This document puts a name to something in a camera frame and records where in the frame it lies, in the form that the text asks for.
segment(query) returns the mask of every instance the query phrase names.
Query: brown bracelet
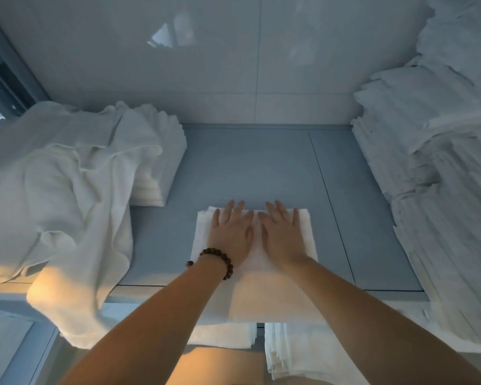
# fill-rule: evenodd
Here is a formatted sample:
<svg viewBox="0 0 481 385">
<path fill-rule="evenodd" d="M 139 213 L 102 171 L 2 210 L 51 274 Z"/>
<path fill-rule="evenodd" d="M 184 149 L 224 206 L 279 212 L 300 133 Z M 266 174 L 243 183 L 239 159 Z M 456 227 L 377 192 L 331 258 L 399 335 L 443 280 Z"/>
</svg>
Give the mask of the brown bracelet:
<svg viewBox="0 0 481 385">
<path fill-rule="evenodd" d="M 199 254 L 199 256 L 201 257 L 203 254 L 217 255 L 219 258 L 221 258 L 225 262 L 227 271 L 226 271 L 226 275 L 223 278 L 223 281 L 229 279 L 232 276 L 233 274 L 232 260 L 228 258 L 228 256 L 224 252 L 222 252 L 221 250 L 218 250 L 217 248 L 206 248 Z M 194 262 L 189 261 L 187 262 L 187 265 L 192 266 L 194 265 Z"/>
</svg>

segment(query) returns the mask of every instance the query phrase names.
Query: wall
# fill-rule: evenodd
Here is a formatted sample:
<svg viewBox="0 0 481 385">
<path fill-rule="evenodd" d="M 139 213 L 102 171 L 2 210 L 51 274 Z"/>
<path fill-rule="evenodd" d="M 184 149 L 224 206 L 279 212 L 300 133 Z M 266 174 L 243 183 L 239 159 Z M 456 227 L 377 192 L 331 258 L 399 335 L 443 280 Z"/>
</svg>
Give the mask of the wall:
<svg viewBox="0 0 481 385">
<path fill-rule="evenodd" d="M 346 124 L 414 55 L 425 0 L 0 0 L 52 99 L 153 103 L 182 122 Z"/>
</svg>

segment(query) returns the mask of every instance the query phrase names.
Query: person's right arm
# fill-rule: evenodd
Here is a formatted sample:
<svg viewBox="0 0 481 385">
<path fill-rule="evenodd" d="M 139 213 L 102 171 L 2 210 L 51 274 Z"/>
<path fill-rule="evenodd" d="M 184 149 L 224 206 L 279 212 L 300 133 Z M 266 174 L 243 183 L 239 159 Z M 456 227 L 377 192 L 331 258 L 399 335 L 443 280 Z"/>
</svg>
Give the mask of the person's right arm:
<svg viewBox="0 0 481 385">
<path fill-rule="evenodd" d="M 455 350 L 396 310 L 305 254 L 299 214 L 282 203 L 259 213 L 271 261 L 292 278 L 324 316 L 372 385 L 481 384 L 481 373 Z"/>
</svg>

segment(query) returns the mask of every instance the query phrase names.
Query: forearm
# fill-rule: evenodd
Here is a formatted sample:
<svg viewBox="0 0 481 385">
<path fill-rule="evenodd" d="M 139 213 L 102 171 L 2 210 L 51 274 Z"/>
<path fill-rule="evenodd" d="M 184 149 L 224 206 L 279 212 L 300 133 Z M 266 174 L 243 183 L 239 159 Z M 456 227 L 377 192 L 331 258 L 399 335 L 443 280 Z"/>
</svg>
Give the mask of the forearm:
<svg viewBox="0 0 481 385">
<path fill-rule="evenodd" d="M 287 272 L 372 385 L 481 384 L 481 373 L 445 343 L 316 262 Z"/>
<path fill-rule="evenodd" d="M 60 384 L 165 384 L 225 272 L 218 257 L 196 262 L 111 330 Z"/>
</svg>

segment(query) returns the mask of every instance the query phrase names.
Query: person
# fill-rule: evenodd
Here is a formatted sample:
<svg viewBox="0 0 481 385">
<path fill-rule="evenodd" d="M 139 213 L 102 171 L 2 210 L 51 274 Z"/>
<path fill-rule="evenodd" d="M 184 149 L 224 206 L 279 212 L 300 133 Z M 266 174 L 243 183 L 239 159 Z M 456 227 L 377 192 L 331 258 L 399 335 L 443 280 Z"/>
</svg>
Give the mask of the person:
<svg viewBox="0 0 481 385">
<path fill-rule="evenodd" d="M 396 310 L 319 265 L 305 253 L 297 209 L 281 202 L 258 213 L 269 259 L 305 292 L 372 385 L 481 384 L 461 355 Z M 238 267 L 253 241 L 253 211 L 230 201 L 216 210 L 208 247 Z M 164 384 L 201 312 L 225 276 L 224 260 L 205 254 L 119 323 L 68 371 L 60 385 Z"/>
</svg>

